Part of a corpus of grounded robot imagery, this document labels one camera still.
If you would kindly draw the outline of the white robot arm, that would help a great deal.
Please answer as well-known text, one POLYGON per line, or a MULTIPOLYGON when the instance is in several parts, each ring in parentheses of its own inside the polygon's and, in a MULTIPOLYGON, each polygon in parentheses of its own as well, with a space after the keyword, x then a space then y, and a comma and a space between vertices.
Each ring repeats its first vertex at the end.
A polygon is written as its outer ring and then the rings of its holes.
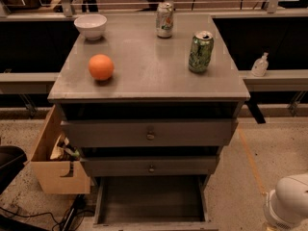
POLYGON ((308 219, 308 174, 280 179, 265 193, 263 212, 266 231, 292 231, 308 219))

